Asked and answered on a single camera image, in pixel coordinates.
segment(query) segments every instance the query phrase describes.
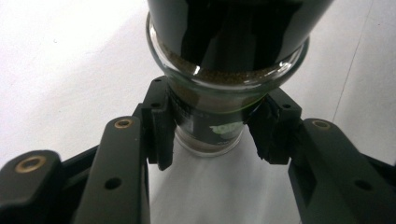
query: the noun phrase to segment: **black bracket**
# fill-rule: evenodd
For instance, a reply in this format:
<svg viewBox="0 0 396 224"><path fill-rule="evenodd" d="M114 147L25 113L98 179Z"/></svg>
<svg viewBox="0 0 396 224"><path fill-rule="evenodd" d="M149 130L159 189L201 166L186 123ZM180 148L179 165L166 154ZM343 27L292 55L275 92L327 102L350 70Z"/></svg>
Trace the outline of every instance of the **black bracket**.
<svg viewBox="0 0 396 224"><path fill-rule="evenodd" d="M391 181L376 171L336 125L304 120L293 147L299 156L292 160L289 176L304 223L396 223ZM394 167L376 165L383 166L379 170L389 177L396 176Z"/></svg>
<svg viewBox="0 0 396 224"><path fill-rule="evenodd" d="M166 77L152 80L143 104L134 112L143 121L148 162L158 163L162 171L172 164L176 128L167 88Z"/></svg>
<svg viewBox="0 0 396 224"><path fill-rule="evenodd" d="M74 223L149 223L148 168L140 136L136 117L107 124Z"/></svg>
<svg viewBox="0 0 396 224"><path fill-rule="evenodd" d="M247 122L261 159L270 164L288 164L288 139L300 124L302 109L285 92L268 93Z"/></svg>

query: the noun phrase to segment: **black plastic arm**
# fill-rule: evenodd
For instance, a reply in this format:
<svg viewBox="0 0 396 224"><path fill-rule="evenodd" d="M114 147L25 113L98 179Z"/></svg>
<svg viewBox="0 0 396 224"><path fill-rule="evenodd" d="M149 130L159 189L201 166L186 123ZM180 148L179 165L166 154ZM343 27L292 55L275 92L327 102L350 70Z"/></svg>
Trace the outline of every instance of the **black plastic arm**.
<svg viewBox="0 0 396 224"><path fill-rule="evenodd" d="M293 145L289 175L303 223L396 223L396 193L378 173L391 169L377 163L377 171L337 126L306 119Z"/></svg>
<svg viewBox="0 0 396 224"><path fill-rule="evenodd" d="M96 152L74 223L149 223L149 186L141 122L111 120Z"/></svg>

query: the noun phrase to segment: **white surface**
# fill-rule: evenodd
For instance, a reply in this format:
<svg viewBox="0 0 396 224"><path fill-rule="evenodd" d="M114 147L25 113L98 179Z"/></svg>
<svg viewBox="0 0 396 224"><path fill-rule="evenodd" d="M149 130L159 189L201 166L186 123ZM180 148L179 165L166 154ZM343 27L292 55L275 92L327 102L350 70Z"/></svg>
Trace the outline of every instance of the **white surface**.
<svg viewBox="0 0 396 224"><path fill-rule="evenodd" d="M284 90L304 118L334 121L360 151L396 160L393 0L337 0L311 35ZM49 148L66 160L130 115L162 72L145 37L143 0L0 3L0 166ZM256 156L248 132L213 159L175 146L165 172L149 167L155 223L299 223L287 167Z"/></svg>

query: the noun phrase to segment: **screw hole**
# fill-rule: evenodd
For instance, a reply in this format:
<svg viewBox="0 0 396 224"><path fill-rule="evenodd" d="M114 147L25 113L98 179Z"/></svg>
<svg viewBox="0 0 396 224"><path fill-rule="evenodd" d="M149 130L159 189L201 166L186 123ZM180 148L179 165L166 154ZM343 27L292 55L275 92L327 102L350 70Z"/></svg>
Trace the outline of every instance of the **screw hole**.
<svg viewBox="0 0 396 224"><path fill-rule="evenodd" d="M154 107L154 108L158 108L158 107L160 107L160 106L161 106L161 104L154 103L154 104L151 104L151 106L152 106L152 107Z"/></svg>
<svg viewBox="0 0 396 224"><path fill-rule="evenodd" d="M46 158L43 156L32 156L23 161L20 161L15 167L15 171L20 174L30 173L46 163Z"/></svg>
<svg viewBox="0 0 396 224"><path fill-rule="evenodd" d="M117 177L110 178L105 183L106 189L116 189L121 185L121 180Z"/></svg>
<svg viewBox="0 0 396 224"><path fill-rule="evenodd" d="M329 130L330 124L321 120L314 120L312 123L322 130Z"/></svg>
<svg viewBox="0 0 396 224"><path fill-rule="evenodd" d="M131 119L121 119L118 120L114 126L116 126L116 128L118 129L124 129L124 128L128 128L129 126L131 126L133 123L133 121Z"/></svg>
<svg viewBox="0 0 396 224"><path fill-rule="evenodd" d="M373 190L373 186L364 180L360 180L360 179L355 180L355 185L356 185L356 187L366 190L366 191Z"/></svg>

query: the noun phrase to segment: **bottle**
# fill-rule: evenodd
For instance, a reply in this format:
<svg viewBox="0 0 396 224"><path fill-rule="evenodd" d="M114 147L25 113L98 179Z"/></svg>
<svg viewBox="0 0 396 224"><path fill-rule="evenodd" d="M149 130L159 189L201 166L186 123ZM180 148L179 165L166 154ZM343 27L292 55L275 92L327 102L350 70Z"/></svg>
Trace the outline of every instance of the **bottle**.
<svg viewBox="0 0 396 224"><path fill-rule="evenodd" d="M237 145L269 91L304 60L331 0L148 0L148 45L168 77L176 139L199 156Z"/></svg>

